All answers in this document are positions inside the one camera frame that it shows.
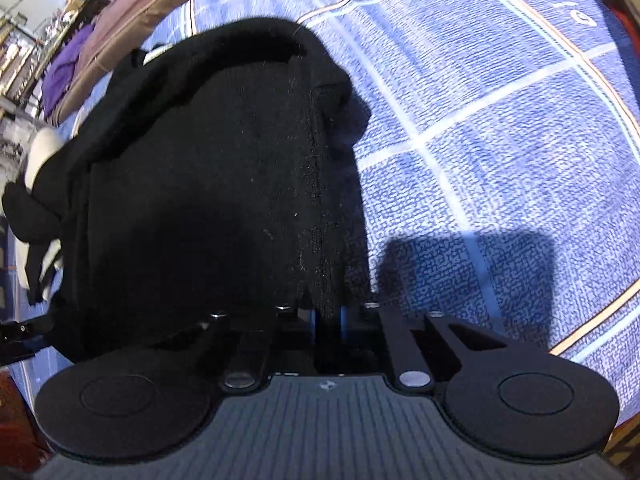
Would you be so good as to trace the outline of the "black sock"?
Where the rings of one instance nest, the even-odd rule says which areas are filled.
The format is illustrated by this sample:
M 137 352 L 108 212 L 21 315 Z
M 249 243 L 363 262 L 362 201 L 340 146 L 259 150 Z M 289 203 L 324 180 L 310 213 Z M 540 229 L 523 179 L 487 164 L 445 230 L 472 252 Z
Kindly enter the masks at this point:
M 340 165 L 367 125 L 349 76 L 306 27 L 250 18 L 114 71 L 78 135 L 6 185 L 28 247 L 63 276 L 48 312 L 1 329 L 10 364 L 53 347 L 83 361 L 206 321 L 347 298 L 352 220 Z

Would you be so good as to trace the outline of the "blue checked bed sheet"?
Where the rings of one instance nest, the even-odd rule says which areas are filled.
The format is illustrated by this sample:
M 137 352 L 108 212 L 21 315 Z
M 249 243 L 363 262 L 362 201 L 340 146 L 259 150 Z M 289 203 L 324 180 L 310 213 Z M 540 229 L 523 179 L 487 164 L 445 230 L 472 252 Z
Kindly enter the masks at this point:
M 123 60 L 250 18 L 306 27 L 367 125 L 341 162 L 342 310 L 439 311 L 589 367 L 639 411 L 639 59 L 597 0 L 189 0 L 38 133 L 18 180 L 78 135 Z M 62 263 L 29 298 L 46 304 Z

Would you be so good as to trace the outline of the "purple garment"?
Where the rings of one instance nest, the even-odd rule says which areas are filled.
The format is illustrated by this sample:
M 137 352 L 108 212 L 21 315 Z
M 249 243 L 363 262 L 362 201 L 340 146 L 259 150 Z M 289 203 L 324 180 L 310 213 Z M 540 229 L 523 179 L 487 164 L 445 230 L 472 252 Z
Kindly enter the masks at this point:
M 73 80 L 75 67 L 82 47 L 92 34 L 94 24 L 89 23 L 76 32 L 61 52 L 49 65 L 42 82 L 42 108 L 45 118 L 49 118 L 61 101 Z

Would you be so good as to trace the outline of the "pink brown duvet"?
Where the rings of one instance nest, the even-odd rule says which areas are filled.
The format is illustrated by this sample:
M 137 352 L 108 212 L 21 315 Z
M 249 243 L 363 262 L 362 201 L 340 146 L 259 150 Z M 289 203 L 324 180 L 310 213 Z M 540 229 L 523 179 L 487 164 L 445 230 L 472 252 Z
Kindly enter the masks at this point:
M 94 29 L 79 55 L 73 80 L 52 115 L 57 126 L 81 107 L 93 86 L 144 43 L 166 16 L 189 0 L 113 0 L 90 23 Z

